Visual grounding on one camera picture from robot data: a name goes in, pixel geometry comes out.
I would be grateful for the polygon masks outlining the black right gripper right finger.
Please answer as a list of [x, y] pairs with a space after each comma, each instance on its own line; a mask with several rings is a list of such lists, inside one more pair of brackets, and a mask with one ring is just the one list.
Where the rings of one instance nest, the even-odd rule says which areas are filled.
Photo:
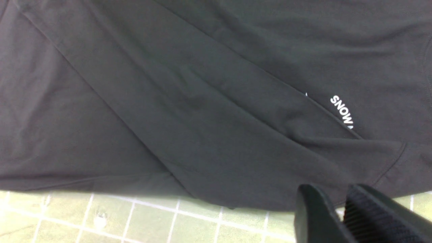
[[348, 189], [344, 225], [358, 243], [432, 241], [429, 220], [363, 184]]

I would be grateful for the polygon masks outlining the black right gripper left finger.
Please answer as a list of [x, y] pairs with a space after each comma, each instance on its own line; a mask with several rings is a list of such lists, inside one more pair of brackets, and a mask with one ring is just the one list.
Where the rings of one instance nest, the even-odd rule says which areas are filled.
[[341, 222], [329, 197], [318, 187], [298, 187], [295, 209], [297, 243], [353, 243], [355, 238]]

